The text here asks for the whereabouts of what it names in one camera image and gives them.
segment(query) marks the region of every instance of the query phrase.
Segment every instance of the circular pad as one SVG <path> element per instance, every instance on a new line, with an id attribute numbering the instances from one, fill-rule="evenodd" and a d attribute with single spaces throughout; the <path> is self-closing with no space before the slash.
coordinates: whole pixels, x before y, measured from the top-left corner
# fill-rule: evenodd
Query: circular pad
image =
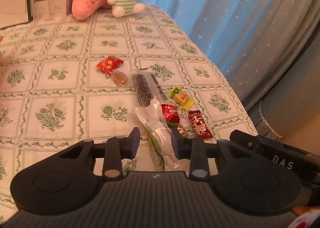
<path id="1" fill-rule="evenodd" d="M 70 184 L 70 177 L 58 171 L 50 171 L 38 175 L 33 184 L 36 189 L 39 189 L 42 192 L 55 193 L 62 191 L 67 188 Z"/>
<path id="2" fill-rule="evenodd" d="M 86 204 L 97 186 L 96 176 L 81 162 L 53 157 L 19 172 L 10 190 L 19 210 L 56 215 Z"/>
<path id="3" fill-rule="evenodd" d="M 212 184 L 227 205 L 258 216 L 291 210 L 301 190 L 295 173 L 260 156 L 228 161 Z"/>

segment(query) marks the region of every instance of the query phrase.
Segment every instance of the clear plastic bag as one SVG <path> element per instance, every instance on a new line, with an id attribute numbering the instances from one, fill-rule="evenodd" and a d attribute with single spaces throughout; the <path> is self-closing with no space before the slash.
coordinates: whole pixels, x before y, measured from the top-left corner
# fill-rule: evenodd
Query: clear plastic bag
<path id="1" fill-rule="evenodd" d="M 153 73 L 139 69 L 131 69 L 129 73 L 131 75 L 134 88 L 136 89 L 139 104 L 142 107 L 149 106 L 150 101 L 153 98 L 158 99 L 161 103 L 168 101 L 167 96 L 161 89 L 161 86 Z"/>
<path id="2" fill-rule="evenodd" d="M 164 159 L 165 171 L 189 170 L 189 160 L 178 160 L 171 144 L 171 130 L 162 114 L 162 107 L 156 98 L 147 107 L 136 107 L 132 113 L 137 116 L 150 135 L 153 144 Z"/>

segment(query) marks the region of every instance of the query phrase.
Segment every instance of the striped shirt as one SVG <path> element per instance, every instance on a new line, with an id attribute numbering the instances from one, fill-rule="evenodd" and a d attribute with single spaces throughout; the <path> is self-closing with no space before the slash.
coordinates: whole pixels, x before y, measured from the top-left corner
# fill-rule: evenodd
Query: striped shirt
<path id="1" fill-rule="evenodd" d="M 136 0 L 117 0 L 113 6 L 123 7 L 125 13 L 131 13 L 136 2 Z"/>

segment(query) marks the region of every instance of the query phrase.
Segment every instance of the lace trim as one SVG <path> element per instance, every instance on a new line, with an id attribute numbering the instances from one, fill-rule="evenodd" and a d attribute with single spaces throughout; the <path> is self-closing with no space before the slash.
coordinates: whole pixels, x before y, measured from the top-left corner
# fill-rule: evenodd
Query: lace trim
<path id="1" fill-rule="evenodd" d="M 267 125 L 267 127 L 273 132 L 274 135 L 276 135 L 278 138 L 282 138 L 283 136 L 279 135 L 271 126 L 270 124 L 267 122 L 267 120 L 264 118 L 264 116 L 262 115 L 262 111 L 261 111 L 261 103 L 262 101 L 260 101 L 259 103 L 259 114 L 261 119 L 263 120 L 263 122 Z"/>

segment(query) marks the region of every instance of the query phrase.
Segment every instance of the bed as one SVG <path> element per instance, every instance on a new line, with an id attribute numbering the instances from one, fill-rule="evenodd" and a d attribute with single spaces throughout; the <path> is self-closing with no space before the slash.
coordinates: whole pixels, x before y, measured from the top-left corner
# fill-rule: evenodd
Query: bed
<path id="1" fill-rule="evenodd" d="M 134 89 L 117 87 L 96 68 L 109 55 L 124 61 L 124 72 L 152 70 L 165 91 L 181 86 L 213 133 L 206 142 L 228 139 L 235 129 L 257 135 L 218 68 L 159 7 L 120 19 L 105 10 L 82 22 L 72 15 L 46 18 L 2 30 L 0 36 L 0 222 L 16 211 L 10 195 L 14 175 L 83 139 L 101 143 L 138 126 L 137 157 L 123 160 L 124 172 L 164 169 L 131 113 L 137 105 Z M 177 108 L 181 123 L 195 135 L 188 112 Z M 97 175 L 101 164 L 98 160 Z M 209 164 L 216 173 L 214 159 Z"/>

